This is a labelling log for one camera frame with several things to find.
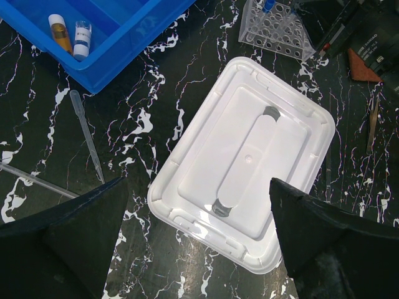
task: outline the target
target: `orange object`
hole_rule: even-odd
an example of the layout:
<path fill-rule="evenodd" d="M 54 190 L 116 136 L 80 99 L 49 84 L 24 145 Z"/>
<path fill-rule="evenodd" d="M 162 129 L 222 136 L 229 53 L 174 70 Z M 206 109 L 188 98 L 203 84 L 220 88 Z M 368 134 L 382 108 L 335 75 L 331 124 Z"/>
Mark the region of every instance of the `orange object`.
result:
<path fill-rule="evenodd" d="M 70 43 L 68 30 L 65 25 L 64 18 L 59 14 L 49 16 L 49 24 L 51 26 L 52 38 L 70 55 L 73 55 L 72 45 Z"/>
<path fill-rule="evenodd" d="M 381 82 L 381 78 L 364 64 L 363 60 L 353 51 L 348 50 L 350 74 L 356 81 Z"/>

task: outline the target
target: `black marble surface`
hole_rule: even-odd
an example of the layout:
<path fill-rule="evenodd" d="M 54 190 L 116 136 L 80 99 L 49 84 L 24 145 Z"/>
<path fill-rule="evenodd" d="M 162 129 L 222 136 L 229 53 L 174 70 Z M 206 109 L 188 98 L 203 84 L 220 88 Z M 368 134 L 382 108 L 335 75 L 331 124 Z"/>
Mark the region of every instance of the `black marble surface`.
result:
<path fill-rule="evenodd" d="M 329 154 L 331 195 L 327 198 L 325 163 L 311 194 L 399 226 L 398 100 L 381 84 L 351 81 L 345 54 L 300 63 L 240 44 L 244 2 L 197 0 L 98 95 L 88 94 L 53 58 L 0 23 L 2 161 L 77 194 L 99 186 L 67 96 L 77 89 L 106 181 L 128 178 L 130 198 L 104 299 L 297 298 L 283 264 L 252 274 L 158 220 L 147 206 L 149 184 L 237 56 L 252 58 L 331 112 L 337 127 Z M 368 114 L 377 98 L 377 137 L 368 156 Z M 0 172 L 0 223 L 66 200 Z"/>

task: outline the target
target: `brown liquid bottle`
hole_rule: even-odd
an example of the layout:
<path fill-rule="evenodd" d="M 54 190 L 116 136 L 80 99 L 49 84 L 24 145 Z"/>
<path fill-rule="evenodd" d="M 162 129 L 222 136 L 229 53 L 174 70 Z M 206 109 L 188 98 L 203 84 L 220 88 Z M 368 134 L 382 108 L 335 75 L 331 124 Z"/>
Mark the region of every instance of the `brown liquid bottle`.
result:
<path fill-rule="evenodd" d="M 49 16 L 49 24 L 53 39 L 70 55 L 73 55 L 72 45 L 70 43 L 67 26 L 64 18 L 59 14 L 51 14 Z"/>

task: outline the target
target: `blue tray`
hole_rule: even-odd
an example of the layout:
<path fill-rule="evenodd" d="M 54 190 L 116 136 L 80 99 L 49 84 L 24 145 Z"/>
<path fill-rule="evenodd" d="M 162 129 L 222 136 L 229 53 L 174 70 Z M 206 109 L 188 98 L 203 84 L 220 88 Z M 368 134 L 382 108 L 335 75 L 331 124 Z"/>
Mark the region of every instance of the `blue tray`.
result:
<path fill-rule="evenodd" d="M 98 93 L 194 0 L 0 0 L 0 17 L 50 53 L 88 91 Z M 93 25 L 90 55 L 78 62 L 53 41 L 48 16 L 64 17 L 71 42 L 75 21 Z"/>

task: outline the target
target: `white tray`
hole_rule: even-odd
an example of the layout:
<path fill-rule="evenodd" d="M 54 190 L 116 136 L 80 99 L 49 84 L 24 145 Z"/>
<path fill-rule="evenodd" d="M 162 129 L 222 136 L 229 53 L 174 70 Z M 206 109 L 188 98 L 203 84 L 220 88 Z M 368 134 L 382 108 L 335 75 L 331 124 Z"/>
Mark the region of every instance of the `white tray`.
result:
<path fill-rule="evenodd" d="M 267 273 L 281 260 L 270 180 L 309 192 L 334 132 L 329 112 L 235 58 L 155 178 L 148 205 L 233 262 Z"/>

